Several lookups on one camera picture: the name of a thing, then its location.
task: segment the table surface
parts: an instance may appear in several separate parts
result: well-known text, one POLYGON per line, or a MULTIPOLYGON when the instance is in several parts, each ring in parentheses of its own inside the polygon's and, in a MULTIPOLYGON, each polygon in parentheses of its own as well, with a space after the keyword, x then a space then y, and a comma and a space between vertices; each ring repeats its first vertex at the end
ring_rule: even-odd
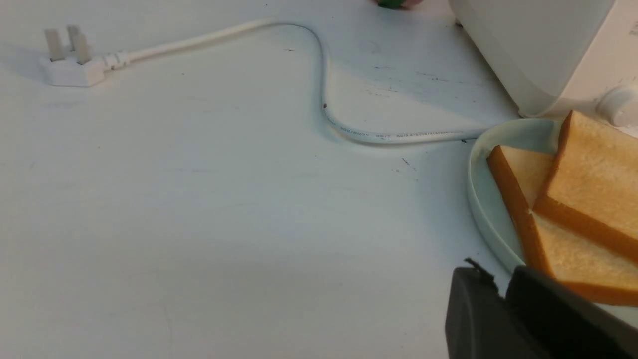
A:
POLYGON ((44 27, 136 50, 263 17, 330 44, 335 112, 375 131, 516 107, 444 0, 8 0, 0 11, 0 356, 446 358, 452 270, 509 274, 466 202, 472 141, 370 146, 318 108, 294 27, 42 83, 44 27))

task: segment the bread slice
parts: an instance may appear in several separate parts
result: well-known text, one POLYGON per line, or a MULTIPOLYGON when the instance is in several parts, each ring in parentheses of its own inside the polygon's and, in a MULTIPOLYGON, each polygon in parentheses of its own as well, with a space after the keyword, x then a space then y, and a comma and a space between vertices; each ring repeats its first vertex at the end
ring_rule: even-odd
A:
POLYGON ((638 306, 638 266, 532 212, 554 157, 497 146, 487 158, 526 262, 598 303, 638 306))
POLYGON ((534 212, 638 263, 638 139, 570 112, 534 212))

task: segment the bread crust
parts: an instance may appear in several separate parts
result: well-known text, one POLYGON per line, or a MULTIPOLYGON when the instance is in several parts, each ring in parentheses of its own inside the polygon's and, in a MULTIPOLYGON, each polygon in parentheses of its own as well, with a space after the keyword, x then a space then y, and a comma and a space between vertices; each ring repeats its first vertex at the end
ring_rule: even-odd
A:
POLYGON ((555 278, 554 273, 549 269, 547 259, 542 253, 536 222, 501 146, 495 147, 489 154, 487 165, 501 192, 505 207, 510 213, 516 233, 519 235, 525 261, 530 266, 555 278))
POLYGON ((574 233, 580 234, 589 240, 595 241, 599 245, 638 264, 638 240, 608 226, 603 222, 581 213, 575 208, 565 206, 548 195, 549 187, 551 186, 552 181, 554 181, 556 173, 560 167, 560 163, 565 156, 567 141, 572 135, 572 119, 576 115, 583 116, 577 112, 570 111, 561 126, 558 137, 558 152, 556 154, 556 160, 549 171, 547 181, 538 193, 533 210, 552 222, 557 223, 574 233))
POLYGON ((528 265, 542 271, 592 302, 638 306, 638 290, 558 279, 549 266, 549 259, 540 239, 537 221, 502 146, 497 146, 492 150, 487 158, 487 164, 501 192, 505 207, 510 213, 528 265))

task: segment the light blue plate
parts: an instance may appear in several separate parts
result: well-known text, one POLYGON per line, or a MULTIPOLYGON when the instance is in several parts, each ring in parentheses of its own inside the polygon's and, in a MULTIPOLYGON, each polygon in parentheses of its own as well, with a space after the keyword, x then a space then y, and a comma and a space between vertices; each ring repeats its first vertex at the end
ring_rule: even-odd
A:
MULTIPOLYGON (((519 239, 501 193, 487 166, 487 156, 499 144, 556 154, 561 121, 527 118, 490 128, 474 142, 468 164, 468 200, 474 221, 496 257, 513 271, 525 264, 519 239)), ((600 305, 638 328, 638 308, 600 305)))

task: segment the plug prong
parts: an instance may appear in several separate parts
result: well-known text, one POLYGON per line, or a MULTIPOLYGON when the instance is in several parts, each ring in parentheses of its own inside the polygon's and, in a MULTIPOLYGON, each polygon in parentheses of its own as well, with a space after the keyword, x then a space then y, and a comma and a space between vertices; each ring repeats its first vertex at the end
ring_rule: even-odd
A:
POLYGON ((71 42, 71 51, 75 51, 76 46, 75 46, 75 42, 73 38, 75 37, 75 35, 80 34, 80 28, 75 25, 67 25, 66 30, 67 32, 69 32, 69 41, 71 42))
POLYGON ((48 53, 51 61, 64 60, 64 50, 57 30, 46 29, 44 30, 44 35, 47 38, 48 53))
POLYGON ((77 34, 73 37, 73 44, 75 45, 75 54, 78 57, 78 64, 84 65, 91 60, 91 52, 89 46, 86 43, 86 36, 83 34, 77 34))

